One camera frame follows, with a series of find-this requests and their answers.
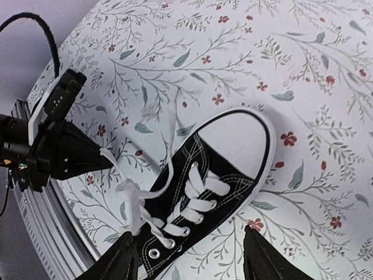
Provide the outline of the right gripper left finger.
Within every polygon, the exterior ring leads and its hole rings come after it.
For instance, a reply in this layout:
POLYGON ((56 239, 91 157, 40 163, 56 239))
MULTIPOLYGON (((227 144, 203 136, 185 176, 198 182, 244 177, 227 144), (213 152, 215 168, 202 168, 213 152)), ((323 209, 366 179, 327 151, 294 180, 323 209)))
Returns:
POLYGON ((89 279, 137 279, 138 255, 130 232, 125 232, 89 269, 89 279))

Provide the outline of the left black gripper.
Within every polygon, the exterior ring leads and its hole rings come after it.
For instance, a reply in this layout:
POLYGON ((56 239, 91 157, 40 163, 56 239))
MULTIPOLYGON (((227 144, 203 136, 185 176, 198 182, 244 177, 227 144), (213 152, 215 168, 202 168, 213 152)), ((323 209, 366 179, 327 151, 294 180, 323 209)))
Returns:
POLYGON ((88 172, 112 168, 101 147, 69 121, 46 120, 26 153, 26 167, 17 171, 21 192, 43 192, 50 179, 67 180, 88 172))

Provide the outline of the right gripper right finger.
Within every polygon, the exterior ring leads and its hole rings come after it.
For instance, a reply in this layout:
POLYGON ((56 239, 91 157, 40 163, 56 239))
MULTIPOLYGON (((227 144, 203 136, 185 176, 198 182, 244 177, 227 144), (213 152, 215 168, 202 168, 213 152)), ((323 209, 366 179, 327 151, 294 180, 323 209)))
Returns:
POLYGON ((311 280, 286 260, 257 230, 245 227, 244 277, 249 280, 311 280))

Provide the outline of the black white canvas sneaker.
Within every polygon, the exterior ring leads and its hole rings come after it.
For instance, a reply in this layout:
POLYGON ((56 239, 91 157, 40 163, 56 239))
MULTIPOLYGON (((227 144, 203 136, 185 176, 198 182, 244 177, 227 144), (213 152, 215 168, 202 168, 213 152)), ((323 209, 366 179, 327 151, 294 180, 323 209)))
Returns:
POLYGON ((138 252, 138 279, 159 279, 183 253, 249 204, 275 154, 264 113, 231 108, 196 128, 174 149, 149 190, 124 178, 116 192, 138 252))

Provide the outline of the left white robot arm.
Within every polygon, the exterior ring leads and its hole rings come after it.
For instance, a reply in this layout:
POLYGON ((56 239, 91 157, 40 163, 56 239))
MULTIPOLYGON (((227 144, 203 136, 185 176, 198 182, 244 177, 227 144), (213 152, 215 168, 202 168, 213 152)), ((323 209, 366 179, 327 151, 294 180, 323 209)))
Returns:
POLYGON ((50 179, 67 180, 112 168, 100 147, 73 123, 61 121, 40 129, 29 144, 28 123, 1 116, 1 166, 12 171, 21 191, 41 193, 50 179))

